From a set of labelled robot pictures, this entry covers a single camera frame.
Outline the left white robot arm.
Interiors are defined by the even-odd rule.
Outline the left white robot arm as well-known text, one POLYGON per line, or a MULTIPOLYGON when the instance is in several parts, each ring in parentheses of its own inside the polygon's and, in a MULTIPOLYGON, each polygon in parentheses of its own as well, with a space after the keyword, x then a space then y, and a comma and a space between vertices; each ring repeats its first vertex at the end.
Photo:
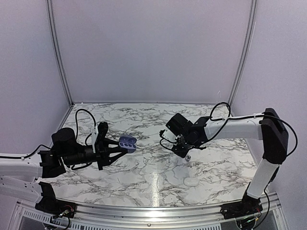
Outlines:
POLYGON ((101 123, 95 128, 91 145, 77 142, 74 130, 62 128, 52 137, 53 146, 46 150, 36 149, 26 156, 1 156, 0 190, 42 205, 50 213, 60 210, 52 185, 45 182, 28 182, 28 178, 56 178, 67 168, 83 169, 97 163, 98 169, 111 165, 122 156, 136 150, 136 138, 123 135, 118 141, 106 137, 108 128, 101 123))

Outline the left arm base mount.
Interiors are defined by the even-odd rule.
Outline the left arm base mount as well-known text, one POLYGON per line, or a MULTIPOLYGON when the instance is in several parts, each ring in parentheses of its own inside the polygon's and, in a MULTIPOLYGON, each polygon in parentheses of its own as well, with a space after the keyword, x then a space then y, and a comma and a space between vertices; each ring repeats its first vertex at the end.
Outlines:
POLYGON ((71 219, 75 215, 76 208, 76 203, 63 201, 56 198, 42 198, 41 201, 35 204, 36 210, 52 214, 52 217, 49 221, 50 223, 54 223, 54 220, 62 218, 66 218, 68 221, 66 226, 59 226, 56 228, 51 228, 51 226, 47 226, 48 230, 68 230, 71 226, 71 219))

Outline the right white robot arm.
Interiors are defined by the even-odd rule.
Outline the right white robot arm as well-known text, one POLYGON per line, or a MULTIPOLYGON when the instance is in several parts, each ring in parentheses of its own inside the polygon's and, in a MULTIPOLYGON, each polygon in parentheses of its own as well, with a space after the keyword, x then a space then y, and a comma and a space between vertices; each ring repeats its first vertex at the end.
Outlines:
POLYGON ((288 155, 289 133, 285 123, 273 108, 262 113, 228 118, 202 116, 191 122, 182 114, 175 114, 161 130, 161 140, 172 144, 171 151, 185 158, 191 149, 217 139, 243 139, 257 160, 257 170, 248 185, 238 211, 247 215, 256 207, 266 186, 271 182, 288 155))

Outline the blue earbud charging case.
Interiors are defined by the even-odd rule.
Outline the blue earbud charging case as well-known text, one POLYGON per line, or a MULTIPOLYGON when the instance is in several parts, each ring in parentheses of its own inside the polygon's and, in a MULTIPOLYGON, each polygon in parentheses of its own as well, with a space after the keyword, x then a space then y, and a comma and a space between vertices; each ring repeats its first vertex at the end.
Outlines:
POLYGON ((137 148, 136 142, 137 142, 137 139, 129 135, 123 135, 119 138, 119 146, 122 149, 126 149, 128 153, 135 152, 137 148))

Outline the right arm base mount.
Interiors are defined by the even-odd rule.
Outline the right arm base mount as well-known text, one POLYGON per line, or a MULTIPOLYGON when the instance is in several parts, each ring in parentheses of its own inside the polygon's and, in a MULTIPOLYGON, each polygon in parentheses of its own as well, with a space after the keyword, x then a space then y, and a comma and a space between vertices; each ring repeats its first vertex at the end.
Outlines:
POLYGON ((220 213, 225 220, 234 219, 238 230, 256 230, 267 218, 271 202, 236 201, 221 205, 220 213))

